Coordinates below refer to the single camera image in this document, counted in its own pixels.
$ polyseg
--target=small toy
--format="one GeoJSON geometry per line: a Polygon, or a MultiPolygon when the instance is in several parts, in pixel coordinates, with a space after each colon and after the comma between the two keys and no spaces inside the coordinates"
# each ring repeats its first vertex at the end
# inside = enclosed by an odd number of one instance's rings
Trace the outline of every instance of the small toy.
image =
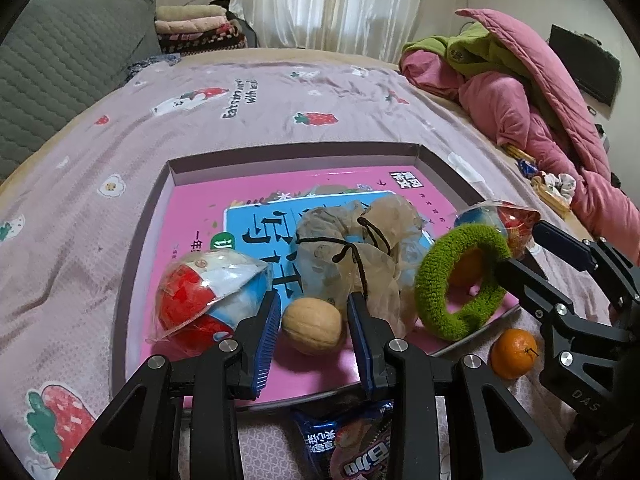
{"type": "Polygon", "coordinates": [[[520,170],[520,173],[522,173],[522,175],[529,180],[535,177],[539,171],[538,167],[535,164],[531,164],[529,161],[524,160],[523,158],[518,159],[518,169],[520,170]]]}
{"type": "Polygon", "coordinates": [[[459,341],[484,325],[505,295],[492,273],[495,262],[511,257],[507,242],[494,228],[463,224],[452,229],[429,250],[415,277],[415,305],[424,326],[447,341],[459,341]],[[447,311],[449,276],[460,257],[479,248],[484,256],[484,278],[480,291],[458,312],[447,311]]]}
{"type": "Polygon", "coordinates": [[[526,330],[510,328],[491,347],[490,365],[499,377],[513,380],[529,372],[537,357],[535,338],[526,330]]]}
{"type": "Polygon", "coordinates": [[[533,225],[540,213],[529,207],[503,200],[487,200],[457,213],[454,226],[486,224],[498,230],[507,240],[514,258],[520,258],[532,239],[533,225]]]}
{"type": "Polygon", "coordinates": [[[255,316],[271,288],[271,267],[231,249],[193,252],[166,270],[156,296],[152,341],[198,355],[255,316]]]}
{"type": "Polygon", "coordinates": [[[316,298],[293,301],[282,316],[282,331],[293,348],[307,355],[337,350],[346,335],[340,311],[316,298]]]}

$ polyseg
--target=orange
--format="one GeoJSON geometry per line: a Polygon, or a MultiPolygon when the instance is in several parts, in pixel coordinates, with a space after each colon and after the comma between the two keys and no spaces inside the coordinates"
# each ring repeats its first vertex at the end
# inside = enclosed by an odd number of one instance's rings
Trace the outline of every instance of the orange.
{"type": "Polygon", "coordinates": [[[484,276],[484,253],[473,247],[466,251],[453,267],[449,276],[449,285],[471,288],[484,276]]]}
{"type": "Polygon", "coordinates": [[[505,330],[491,348],[490,364],[503,379],[517,379],[533,368],[538,357],[535,338],[526,330],[505,330]]]}

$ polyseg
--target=black drawstring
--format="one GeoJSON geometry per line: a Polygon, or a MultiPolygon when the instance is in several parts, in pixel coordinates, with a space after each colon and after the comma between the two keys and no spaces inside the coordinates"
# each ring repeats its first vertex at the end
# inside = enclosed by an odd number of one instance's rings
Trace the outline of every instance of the black drawstring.
{"type": "Polygon", "coordinates": [[[375,234],[377,234],[380,237],[380,239],[385,243],[387,256],[391,256],[391,246],[389,245],[389,242],[386,241],[385,235],[382,234],[382,231],[380,229],[378,229],[375,225],[369,222],[369,220],[364,218],[364,216],[359,216],[356,222],[367,229],[367,232],[369,233],[369,237],[373,240],[373,245],[376,248],[378,248],[376,237],[373,234],[371,234],[371,230],[373,229],[373,232],[375,232],[375,234]]]}
{"type": "Polygon", "coordinates": [[[300,238],[298,235],[296,235],[297,244],[302,244],[306,242],[331,242],[334,244],[342,245],[343,246],[342,250],[332,258],[332,262],[334,262],[334,264],[340,263],[343,260],[343,258],[347,255],[347,251],[351,249],[353,253],[353,259],[356,265],[358,266],[360,281],[362,282],[362,295],[364,296],[365,301],[367,301],[367,297],[369,295],[368,293],[369,287],[367,286],[367,278],[364,274],[364,265],[362,264],[360,253],[358,252],[358,248],[356,247],[355,244],[352,244],[351,242],[348,242],[346,240],[341,240],[340,238],[331,238],[329,236],[317,236],[314,238],[300,238]]]}

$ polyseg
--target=plastic bag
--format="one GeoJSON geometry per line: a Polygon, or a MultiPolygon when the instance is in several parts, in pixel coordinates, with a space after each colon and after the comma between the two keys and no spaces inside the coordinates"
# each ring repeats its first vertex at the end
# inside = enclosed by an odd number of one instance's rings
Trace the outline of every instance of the plastic bag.
{"type": "Polygon", "coordinates": [[[306,296],[328,301],[345,317],[349,293],[362,292],[371,315],[386,319],[396,337],[413,329],[414,277],[426,248],[422,218],[404,197],[382,196],[366,210],[358,201],[311,209],[296,234],[306,296]]]}
{"type": "Polygon", "coordinates": [[[201,354],[255,316],[270,288],[267,262],[232,249],[186,254],[162,276],[150,340],[201,354]]]}
{"type": "Polygon", "coordinates": [[[514,258],[520,258],[533,243],[533,225],[540,213],[529,207],[514,205],[503,200],[487,200],[456,213],[454,226],[460,224],[486,224],[495,227],[507,240],[514,258]]]}
{"type": "Polygon", "coordinates": [[[320,422],[299,410],[306,456],[318,480],[385,480],[393,402],[365,402],[320,422]]]}

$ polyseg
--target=snack bag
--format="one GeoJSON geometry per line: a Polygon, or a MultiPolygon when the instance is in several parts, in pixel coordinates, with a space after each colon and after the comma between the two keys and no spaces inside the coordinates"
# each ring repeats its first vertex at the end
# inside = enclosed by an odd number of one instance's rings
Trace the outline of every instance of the snack bag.
{"type": "Polygon", "coordinates": [[[495,227],[507,240],[514,258],[520,258],[532,244],[533,225],[540,220],[535,209],[503,200],[487,200],[456,213],[454,227],[460,224],[486,224],[495,227]]]}
{"type": "Polygon", "coordinates": [[[267,262],[232,249],[186,254],[160,280],[149,339],[168,340],[187,355],[199,355],[255,316],[270,288],[267,262]]]}
{"type": "Polygon", "coordinates": [[[393,401],[365,402],[324,422],[299,410],[293,417],[318,480],[385,480],[393,401]]]}

